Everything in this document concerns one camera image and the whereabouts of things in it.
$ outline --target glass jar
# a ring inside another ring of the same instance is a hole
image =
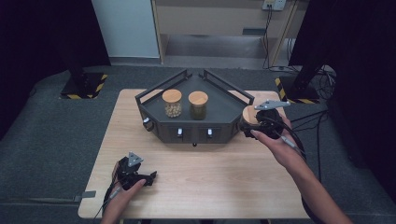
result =
[[[203,91],[193,91],[189,95],[190,115],[192,119],[206,118],[206,103],[208,96]]]
[[[178,90],[167,90],[163,93],[165,101],[165,114],[169,118],[176,118],[181,115],[181,92]]]

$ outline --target wooden disc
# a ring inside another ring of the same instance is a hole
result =
[[[175,103],[181,99],[181,92],[178,90],[167,90],[163,93],[163,99],[167,103]]]
[[[254,109],[253,105],[248,105],[245,107],[244,111],[242,112],[243,119],[250,124],[259,124],[256,119],[257,110]]]
[[[207,102],[208,96],[203,91],[193,91],[189,95],[189,101],[193,105],[204,105]]]

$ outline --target gray floor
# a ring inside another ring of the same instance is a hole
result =
[[[37,83],[32,97],[0,142],[0,198],[72,199],[84,191],[98,149],[120,90],[148,88],[181,68],[193,73],[211,68],[219,76],[244,90],[277,91],[275,77],[292,76],[262,69],[265,53],[258,39],[171,38],[164,64],[125,60],[111,67],[87,68],[109,74],[95,100],[60,100],[59,92],[69,78],[67,72]],[[192,46],[193,39],[199,39]],[[205,48],[210,39],[212,48]],[[221,40],[217,48],[214,40]],[[286,48],[277,65],[287,65]],[[292,105],[285,108],[289,119],[326,109],[325,104]],[[299,132],[308,165],[319,175],[316,130]],[[355,223],[396,223],[396,204],[376,182],[372,173],[358,169],[347,158],[340,136],[330,119],[320,125],[320,174],[322,183]],[[125,223],[136,223],[127,220]],[[78,217],[78,204],[0,202],[0,223],[92,223]],[[197,220],[153,220],[156,224],[197,223]],[[221,224],[259,223],[258,220],[218,220]],[[312,223],[307,219],[275,219],[272,223]]]

